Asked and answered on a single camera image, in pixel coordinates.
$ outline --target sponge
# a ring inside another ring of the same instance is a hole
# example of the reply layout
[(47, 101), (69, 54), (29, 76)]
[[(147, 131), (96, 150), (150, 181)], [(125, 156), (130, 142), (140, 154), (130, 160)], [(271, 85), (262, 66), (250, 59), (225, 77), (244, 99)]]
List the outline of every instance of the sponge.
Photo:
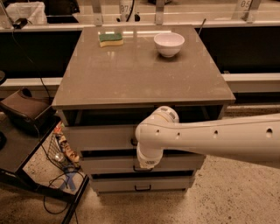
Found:
[(121, 33), (104, 33), (99, 35), (100, 47), (122, 46), (123, 36)]

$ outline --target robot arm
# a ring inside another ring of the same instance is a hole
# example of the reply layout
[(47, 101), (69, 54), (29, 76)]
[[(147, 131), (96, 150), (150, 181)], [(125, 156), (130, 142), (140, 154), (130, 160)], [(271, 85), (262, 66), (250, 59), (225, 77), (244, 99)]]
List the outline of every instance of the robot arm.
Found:
[(160, 162), (164, 149), (251, 163), (280, 162), (280, 114), (179, 123), (176, 111), (164, 106), (137, 126), (136, 139), (138, 160), (147, 169)]

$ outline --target speckled floor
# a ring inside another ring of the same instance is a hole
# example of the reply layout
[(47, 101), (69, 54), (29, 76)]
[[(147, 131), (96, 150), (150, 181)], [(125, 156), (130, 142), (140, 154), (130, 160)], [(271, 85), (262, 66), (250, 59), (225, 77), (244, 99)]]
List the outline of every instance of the speckled floor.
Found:
[[(226, 118), (280, 113), (279, 106), (232, 107)], [(42, 150), (25, 170), (48, 184), (60, 172)], [(49, 214), (43, 196), (0, 184), (0, 223), (61, 223), (66, 212)], [(61, 211), (65, 203), (47, 199)], [(279, 223), (280, 170), (207, 156), (187, 192), (109, 193), (96, 196), (88, 185), (70, 223)]]

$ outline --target drawer handle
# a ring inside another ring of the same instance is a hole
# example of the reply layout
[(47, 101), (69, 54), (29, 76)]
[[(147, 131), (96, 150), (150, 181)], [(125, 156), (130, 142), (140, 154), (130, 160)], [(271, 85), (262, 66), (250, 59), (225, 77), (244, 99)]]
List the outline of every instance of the drawer handle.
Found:
[(137, 186), (134, 185), (134, 189), (135, 189), (136, 192), (148, 192), (148, 191), (151, 190), (151, 185), (147, 189), (137, 189)]
[(150, 169), (137, 169), (134, 165), (133, 165), (133, 171), (134, 172), (151, 172), (152, 168)]

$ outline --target white bowl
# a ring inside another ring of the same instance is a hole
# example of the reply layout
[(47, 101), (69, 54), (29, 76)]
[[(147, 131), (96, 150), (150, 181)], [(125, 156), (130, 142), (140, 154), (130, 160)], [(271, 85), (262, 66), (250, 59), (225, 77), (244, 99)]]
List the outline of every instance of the white bowl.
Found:
[(164, 57), (170, 58), (178, 53), (185, 43), (184, 37), (176, 32), (162, 32), (154, 37), (157, 51)]

